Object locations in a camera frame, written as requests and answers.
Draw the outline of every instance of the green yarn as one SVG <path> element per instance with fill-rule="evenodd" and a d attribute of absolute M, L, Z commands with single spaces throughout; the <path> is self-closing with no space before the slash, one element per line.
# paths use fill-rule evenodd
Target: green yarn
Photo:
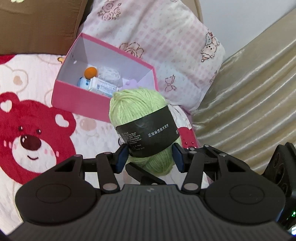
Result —
<path fill-rule="evenodd" d="M 149 115 L 166 105 L 164 97 L 157 91 L 144 88 L 122 90 L 113 93 L 113 98 L 110 101 L 109 118 L 112 125 L 117 127 Z M 181 145 L 180 137 L 175 142 Z M 129 156 L 128 162 L 137 164 L 153 175 L 166 175 L 174 165 L 172 146 L 145 158 Z"/>

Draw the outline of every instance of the yarn label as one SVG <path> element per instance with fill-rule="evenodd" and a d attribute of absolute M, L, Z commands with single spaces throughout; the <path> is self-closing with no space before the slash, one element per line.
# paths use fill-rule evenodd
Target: yarn label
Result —
<path fill-rule="evenodd" d="M 174 118 L 165 106 L 147 116 L 116 127 L 133 157 L 153 156 L 175 142 L 180 136 Z"/>

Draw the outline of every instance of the heart shape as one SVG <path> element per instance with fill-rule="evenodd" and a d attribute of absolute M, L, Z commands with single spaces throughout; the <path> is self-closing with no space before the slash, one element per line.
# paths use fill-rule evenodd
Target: heart shape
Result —
<path fill-rule="evenodd" d="M 60 127 L 68 127 L 69 126 L 69 122 L 66 121 L 61 114 L 56 115 L 55 121 L 56 121 L 57 125 Z"/>
<path fill-rule="evenodd" d="M 0 104 L 0 108 L 1 108 L 1 110 L 3 110 L 6 113 L 8 113 L 11 110 L 11 108 L 12 108 L 12 102 L 11 102 L 11 100 L 7 100 L 5 102 L 2 102 Z"/>

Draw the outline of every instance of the label sticker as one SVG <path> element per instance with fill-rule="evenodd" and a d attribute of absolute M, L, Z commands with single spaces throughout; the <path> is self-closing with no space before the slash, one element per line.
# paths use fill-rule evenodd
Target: label sticker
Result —
<path fill-rule="evenodd" d="M 110 84 L 107 81 L 101 79 L 98 81 L 97 89 L 108 97 L 112 97 L 113 93 L 117 91 L 116 85 Z"/>
<path fill-rule="evenodd" d="M 130 155 L 141 158 L 163 151 L 180 136 L 168 106 L 117 126 L 116 131 L 128 144 Z"/>

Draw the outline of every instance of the pink box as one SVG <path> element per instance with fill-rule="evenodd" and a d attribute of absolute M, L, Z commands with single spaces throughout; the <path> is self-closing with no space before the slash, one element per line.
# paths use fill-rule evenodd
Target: pink box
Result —
<path fill-rule="evenodd" d="M 138 86 L 158 91 L 153 66 L 108 43 L 80 34 L 62 64 L 52 93 L 52 106 L 100 121 L 110 122 L 110 98 L 79 88 L 79 78 L 88 66 L 107 66 Z"/>

